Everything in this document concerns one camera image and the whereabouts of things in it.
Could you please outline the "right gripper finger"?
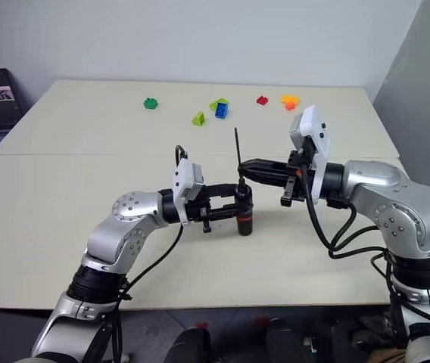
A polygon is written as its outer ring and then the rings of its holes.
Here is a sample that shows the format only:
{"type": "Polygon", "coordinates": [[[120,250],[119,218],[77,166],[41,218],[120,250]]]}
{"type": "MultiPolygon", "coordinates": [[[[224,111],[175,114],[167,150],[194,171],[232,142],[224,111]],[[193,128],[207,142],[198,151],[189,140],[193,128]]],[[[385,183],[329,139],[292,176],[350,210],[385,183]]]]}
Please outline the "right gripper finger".
{"type": "Polygon", "coordinates": [[[275,160],[256,158],[242,162],[238,170],[241,173],[285,173],[286,164],[275,160]]]}
{"type": "Polygon", "coordinates": [[[262,185],[285,186],[288,180],[288,176],[284,173],[252,172],[248,170],[241,173],[245,178],[262,185]]]}

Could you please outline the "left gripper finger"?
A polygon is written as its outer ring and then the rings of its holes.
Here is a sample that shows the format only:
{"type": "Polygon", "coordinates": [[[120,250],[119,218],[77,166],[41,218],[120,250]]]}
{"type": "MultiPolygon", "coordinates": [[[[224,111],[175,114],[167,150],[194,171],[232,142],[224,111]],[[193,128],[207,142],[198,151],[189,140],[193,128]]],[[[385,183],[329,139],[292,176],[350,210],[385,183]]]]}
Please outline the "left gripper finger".
{"type": "Polygon", "coordinates": [[[209,220],[231,219],[238,215],[238,208],[234,203],[223,205],[209,211],[209,220]]]}
{"type": "Polygon", "coordinates": [[[237,184],[223,183],[217,185],[208,185],[205,188],[207,197],[234,197],[236,194],[237,184]]]}

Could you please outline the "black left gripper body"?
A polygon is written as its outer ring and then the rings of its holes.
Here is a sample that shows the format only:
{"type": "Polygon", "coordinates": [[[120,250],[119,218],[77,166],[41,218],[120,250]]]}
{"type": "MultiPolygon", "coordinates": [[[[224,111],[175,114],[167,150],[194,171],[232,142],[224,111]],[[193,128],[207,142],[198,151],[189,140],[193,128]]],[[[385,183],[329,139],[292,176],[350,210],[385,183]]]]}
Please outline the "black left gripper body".
{"type": "Polygon", "coordinates": [[[188,200],[185,203],[185,211],[190,222],[202,222],[203,232],[210,233],[210,198],[212,197],[213,188],[203,186],[194,200],[188,200]]]}

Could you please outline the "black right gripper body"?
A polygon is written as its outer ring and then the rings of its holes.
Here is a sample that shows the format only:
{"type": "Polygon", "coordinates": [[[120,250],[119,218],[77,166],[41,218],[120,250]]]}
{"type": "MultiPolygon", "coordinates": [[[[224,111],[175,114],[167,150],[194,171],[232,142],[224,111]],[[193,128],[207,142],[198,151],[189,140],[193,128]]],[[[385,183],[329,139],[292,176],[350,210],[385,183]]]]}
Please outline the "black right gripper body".
{"type": "Polygon", "coordinates": [[[305,202],[310,195],[310,159],[308,157],[309,155],[303,149],[293,150],[290,153],[285,167],[288,178],[280,199],[282,206],[290,207],[293,200],[305,202]]]}

